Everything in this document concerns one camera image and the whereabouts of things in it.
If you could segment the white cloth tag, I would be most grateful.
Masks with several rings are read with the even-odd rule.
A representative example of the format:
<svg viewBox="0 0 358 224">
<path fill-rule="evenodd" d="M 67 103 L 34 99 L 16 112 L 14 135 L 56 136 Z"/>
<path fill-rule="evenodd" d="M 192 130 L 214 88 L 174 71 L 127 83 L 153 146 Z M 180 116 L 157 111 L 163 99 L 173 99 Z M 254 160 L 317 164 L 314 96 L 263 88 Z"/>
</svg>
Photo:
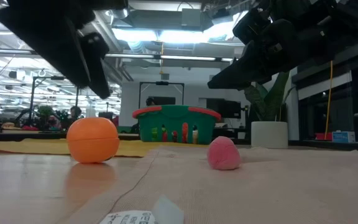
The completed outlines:
<svg viewBox="0 0 358 224">
<path fill-rule="evenodd" d="M 129 210 L 109 213 L 99 224 L 184 224 L 182 209 L 161 195 L 151 211 Z"/>
</svg>

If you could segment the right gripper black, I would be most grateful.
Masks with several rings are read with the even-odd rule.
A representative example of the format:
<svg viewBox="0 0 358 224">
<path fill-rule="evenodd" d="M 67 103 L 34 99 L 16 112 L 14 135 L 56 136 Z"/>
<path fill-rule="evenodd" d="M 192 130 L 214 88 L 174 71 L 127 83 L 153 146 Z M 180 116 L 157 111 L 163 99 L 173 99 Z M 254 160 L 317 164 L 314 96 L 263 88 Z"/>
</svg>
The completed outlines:
<svg viewBox="0 0 358 224">
<path fill-rule="evenodd" d="M 241 58 L 216 74 L 210 89 L 243 89 L 304 62 L 321 64 L 347 47 L 347 5 L 336 0 L 261 0 L 233 28 Z"/>
</svg>

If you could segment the smooth orange toy fruit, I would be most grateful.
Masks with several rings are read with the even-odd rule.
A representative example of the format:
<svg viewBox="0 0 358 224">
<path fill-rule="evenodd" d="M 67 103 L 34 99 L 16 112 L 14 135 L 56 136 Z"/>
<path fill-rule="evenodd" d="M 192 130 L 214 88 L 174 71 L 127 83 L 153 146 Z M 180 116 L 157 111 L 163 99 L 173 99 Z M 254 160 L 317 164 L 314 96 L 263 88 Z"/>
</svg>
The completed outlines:
<svg viewBox="0 0 358 224">
<path fill-rule="evenodd" d="M 115 125 L 107 118 L 81 118 L 67 131 L 70 155 L 79 163 L 100 163 L 114 157 L 119 141 Z"/>
</svg>

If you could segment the wide dark monitor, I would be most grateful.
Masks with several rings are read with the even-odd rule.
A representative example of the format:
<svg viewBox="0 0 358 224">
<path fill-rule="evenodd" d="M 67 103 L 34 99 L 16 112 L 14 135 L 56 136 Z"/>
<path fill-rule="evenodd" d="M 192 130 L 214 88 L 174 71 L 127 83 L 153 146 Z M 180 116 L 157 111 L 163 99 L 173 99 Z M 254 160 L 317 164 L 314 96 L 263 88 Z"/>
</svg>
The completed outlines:
<svg viewBox="0 0 358 224">
<path fill-rule="evenodd" d="M 241 103 L 237 101 L 208 98 L 206 107 L 219 113 L 222 118 L 239 119 L 241 117 Z"/>
</svg>

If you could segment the pale pink cloth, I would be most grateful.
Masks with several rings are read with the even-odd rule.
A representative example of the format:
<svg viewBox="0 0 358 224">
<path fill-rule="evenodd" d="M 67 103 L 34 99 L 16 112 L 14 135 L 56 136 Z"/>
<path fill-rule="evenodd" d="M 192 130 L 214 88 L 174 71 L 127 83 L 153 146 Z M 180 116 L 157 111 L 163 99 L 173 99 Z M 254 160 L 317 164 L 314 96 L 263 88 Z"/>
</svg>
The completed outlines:
<svg viewBox="0 0 358 224">
<path fill-rule="evenodd" d="M 257 147 L 240 155 L 239 168 L 221 171 L 204 148 L 157 147 L 55 224 L 155 209 L 160 223 L 358 224 L 358 151 Z"/>
</svg>

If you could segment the black aluminium table frame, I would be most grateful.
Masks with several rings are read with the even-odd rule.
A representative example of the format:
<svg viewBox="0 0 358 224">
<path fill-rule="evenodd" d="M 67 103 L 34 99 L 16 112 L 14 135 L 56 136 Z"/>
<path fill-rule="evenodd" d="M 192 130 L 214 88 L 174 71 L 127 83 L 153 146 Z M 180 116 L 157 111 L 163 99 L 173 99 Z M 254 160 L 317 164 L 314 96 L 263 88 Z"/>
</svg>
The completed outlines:
<svg viewBox="0 0 358 224">
<path fill-rule="evenodd" d="M 0 133 L 0 141 L 15 141 L 19 142 L 24 139 L 36 139 L 36 140 L 57 140 L 66 139 L 65 133 L 35 133 L 30 131 L 29 133 Z M 289 146 L 306 146 L 316 147 L 323 149 L 332 149 L 336 151 L 358 151 L 358 142 L 343 143 L 343 142 L 329 142 L 329 141 L 315 141 L 315 140 L 289 140 Z"/>
</svg>

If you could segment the bushy green office plant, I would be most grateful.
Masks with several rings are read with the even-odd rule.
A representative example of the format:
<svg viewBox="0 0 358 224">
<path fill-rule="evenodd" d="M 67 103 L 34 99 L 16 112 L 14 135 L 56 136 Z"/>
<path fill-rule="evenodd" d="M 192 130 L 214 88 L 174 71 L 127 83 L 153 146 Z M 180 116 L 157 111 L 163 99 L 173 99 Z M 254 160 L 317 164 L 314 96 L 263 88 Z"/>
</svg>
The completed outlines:
<svg viewBox="0 0 358 224">
<path fill-rule="evenodd" d="M 38 110 L 37 110 L 37 116 L 43 120 L 43 121 L 47 121 L 48 118 L 54 115 L 54 110 L 52 109 L 51 106 L 39 106 Z"/>
</svg>

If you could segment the pink toy produce piece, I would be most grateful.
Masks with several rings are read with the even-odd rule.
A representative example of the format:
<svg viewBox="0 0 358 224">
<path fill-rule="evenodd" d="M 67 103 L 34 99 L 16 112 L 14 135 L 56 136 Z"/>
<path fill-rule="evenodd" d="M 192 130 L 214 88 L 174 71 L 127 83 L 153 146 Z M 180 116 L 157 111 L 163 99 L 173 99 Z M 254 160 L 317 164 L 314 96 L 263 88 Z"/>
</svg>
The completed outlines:
<svg viewBox="0 0 358 224">
<path fill-rule="evenodd" d="M 208 164 L 215 170 L 233 170 L 239 168 L 242 159 L 233 141 L 219 136 L 211 142 L 207 151 Z"/>
</svg>

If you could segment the black tripod stand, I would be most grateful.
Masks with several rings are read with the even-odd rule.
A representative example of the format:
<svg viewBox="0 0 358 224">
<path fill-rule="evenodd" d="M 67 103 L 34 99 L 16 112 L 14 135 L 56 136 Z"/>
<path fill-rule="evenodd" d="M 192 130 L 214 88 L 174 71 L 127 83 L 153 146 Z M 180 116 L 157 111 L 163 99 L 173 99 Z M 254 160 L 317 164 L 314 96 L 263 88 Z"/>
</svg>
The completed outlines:
<svg viewBox="0 0 358 224">
<path fill-rule="evenodd" d="M 21 113 L 19 114 L 19 116 L 14 120 L 14 124 L 17 126 L 20 123 L 21 118 L 25 115 L 28 114 L 28 118 L 26 120 L 26 124 L 32 124 L 33 123 L 33 118 L 34 118 L 34 96 L 35 96 L 35 89 L 41 84 L 43 83 L 45 80 L 64 80 L 64 77 L 61 76 L 51 76 L 51 77 L 40 77 L 40 76 L 36 76 L 32 78 L 32 89 L 31 89 L 31 93 L 30 93 L 30 107 L 28 109 L 24 109 L 21 111 Z"/>
</svg>

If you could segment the small dark monitor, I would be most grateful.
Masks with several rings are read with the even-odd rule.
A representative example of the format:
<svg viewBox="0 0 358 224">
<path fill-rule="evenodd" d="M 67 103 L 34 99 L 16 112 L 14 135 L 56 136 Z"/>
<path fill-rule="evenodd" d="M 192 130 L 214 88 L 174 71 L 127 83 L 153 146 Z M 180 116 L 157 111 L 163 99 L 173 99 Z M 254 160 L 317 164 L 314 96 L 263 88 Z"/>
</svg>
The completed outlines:
<svg viewBox="0 0 358 224">
<path fill-rule="evenodd" d="M 166 97 L 166 96 L 155 96 L 154 102 L 156 105 L 175 105 L 175 97 Z"/>
</svg>

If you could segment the blue cardboard box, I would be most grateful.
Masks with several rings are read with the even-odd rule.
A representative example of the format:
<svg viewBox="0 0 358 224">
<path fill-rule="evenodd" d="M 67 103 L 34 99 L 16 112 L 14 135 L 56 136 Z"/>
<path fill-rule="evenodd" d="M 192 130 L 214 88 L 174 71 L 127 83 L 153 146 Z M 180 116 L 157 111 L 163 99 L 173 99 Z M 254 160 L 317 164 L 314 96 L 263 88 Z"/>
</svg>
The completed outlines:
<svg viewBox="0 0 358 224">
<path fill-rule="evenodd" d="M 353 131 L 335 131 L 332 132 L 333 142 L 352 143 L 356 141 Z"/>
</svg>

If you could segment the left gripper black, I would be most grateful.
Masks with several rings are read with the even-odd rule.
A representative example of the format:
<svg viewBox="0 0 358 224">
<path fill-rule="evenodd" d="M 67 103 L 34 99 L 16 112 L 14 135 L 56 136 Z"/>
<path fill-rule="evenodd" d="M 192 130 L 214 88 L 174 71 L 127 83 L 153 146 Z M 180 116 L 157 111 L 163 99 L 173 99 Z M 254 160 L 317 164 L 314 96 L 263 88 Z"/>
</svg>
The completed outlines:
<svg viewBox="0 0 358 224">
<path fill-rule="evenodd" d="M 97 32 L 86 34 L 79 41 L 75 27 L 82 28 L 94 20 L 94 11 L 126 10 L 128 0 L 7 0 L 7 3 L 8 6 L 0 7 L 2 25 L 74 85 L 89 86 L 101 99 L 110 96 L 103 63 L 109 52 L 107 43 Z"/>
</svg>

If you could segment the mustard yellow cloth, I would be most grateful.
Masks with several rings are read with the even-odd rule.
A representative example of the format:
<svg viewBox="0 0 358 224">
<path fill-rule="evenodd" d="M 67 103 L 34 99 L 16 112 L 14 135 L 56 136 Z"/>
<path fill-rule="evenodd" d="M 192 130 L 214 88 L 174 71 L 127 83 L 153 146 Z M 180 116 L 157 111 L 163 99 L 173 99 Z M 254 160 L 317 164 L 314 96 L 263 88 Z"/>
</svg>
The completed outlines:
<svg viewBox="0 0 358 224">
<path fill-rule="evenodd" d="M 150 150 L 159 146 L 201 147 L 208 145 L 183 144 L 177 142 L 142 142 L 141 140 L 120 140 L 117 157 L 144 157 Z M 65 139 L 24 139 L 22 141 L 0 141 L 0 152 L 19 154 L 69 155 Z"/>
</svg>

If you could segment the green plant in white pot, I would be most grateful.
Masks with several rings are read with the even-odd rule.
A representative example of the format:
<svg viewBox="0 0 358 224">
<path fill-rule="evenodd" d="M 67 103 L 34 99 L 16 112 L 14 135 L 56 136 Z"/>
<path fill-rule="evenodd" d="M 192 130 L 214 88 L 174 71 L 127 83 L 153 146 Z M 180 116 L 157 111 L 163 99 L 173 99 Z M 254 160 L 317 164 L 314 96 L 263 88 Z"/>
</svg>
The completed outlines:
<svg viewBox="0 0 358 224">
<path fill-rule="evenodd" d="M 251 122 L 251 146 L 272 149 L 288 147 L 288 124 L 281 120 L 285 87 L 290 76 L 289 72 L 277 75 L 270 90 L 255 83 L 244 89 L 246 100 L 258 117 Z"/>
</svg>

